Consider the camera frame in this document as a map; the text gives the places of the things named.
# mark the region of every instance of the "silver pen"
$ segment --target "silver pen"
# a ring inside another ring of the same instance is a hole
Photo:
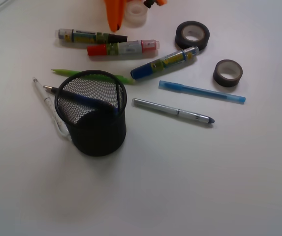
[[[157,104],[157,103],[154,103],[154,102],[148,102],[148,101],[144,101],[144,100],[137,99],[137,98],[132,99],[132,102],[133,102],[134,105],[137,105],[137,106],[151,108],[151,109],[154,109],[154,110],[157,110],[157,111],[176,115],[178,117],[185,118],[185,119],[196,120],[196,121],[206,123],[206,124],[213,124],[215,122],[212,118],[198,114],[198,113],[188,112],[188,111],[184,111],[184,110],[181,110],[181,109]]]
[[[56,126],[57,131],[63,137],[68,138],[72,142],[72,139],[71,139],[70,133],[69,133],[67,127],[66,127],[66,124],[59,117],[59,115],[58,115],[58,113],[57,113],[57,111],[56,111],[56,109],[55,109],[55,107],[53,105],[53,102],[52,102],[51,98],[49,97],[48,93],[42,87],[41,83],[39,83],[38,79],[36,79],[35,77],[33,77],[32,79],[33,79],[34,84],[35,84],[37,90],[39,91],[42,99],[44,100],[44,103],[47,105],[47,107],[49,108],[49,110],[52,113],[52,118],[55,121],[55,126]]]

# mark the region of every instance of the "red cap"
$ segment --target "red cap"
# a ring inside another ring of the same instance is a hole
[[[87,54],[88,56],[106,56],[106,44],[87,47]]]

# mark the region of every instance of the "mesh cup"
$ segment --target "mesh cup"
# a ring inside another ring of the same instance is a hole
[[[66,91],[77,94],[77,98],[65,96]],[[55,108],[74,145],[90,156],[104,156],[121,146],[126,134],[125,106],[124,85],[114,75],[100,70],[69,77],[55,96]]]

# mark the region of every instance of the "pen tip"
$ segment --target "pen tip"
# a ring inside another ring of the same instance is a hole
[[[46,89],[46,90],[51,90],[52,89],[52,87],[46,86],[46,85],[44,85],[43,88]]]
[[[215,122],[215,120],[213,120],[212,118],[209,117],[209,124],[213,124]]]

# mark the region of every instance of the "blue marker cap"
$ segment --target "blue marker cap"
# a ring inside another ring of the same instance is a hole
[[[149,76],[152,73],[153,71],[150,63],[147,63],[143,66],[131,70],[131,76],[135,80],[143,78],[145,76]]]
[[[177,83],[167,82],[167,81],[164,81],[164,80],[161,80],[159,82],[159,86],[166,88],[166,89],[172,89],[172,90],[177,90],[177,91],[183,90],[183,85],[177,84]]]

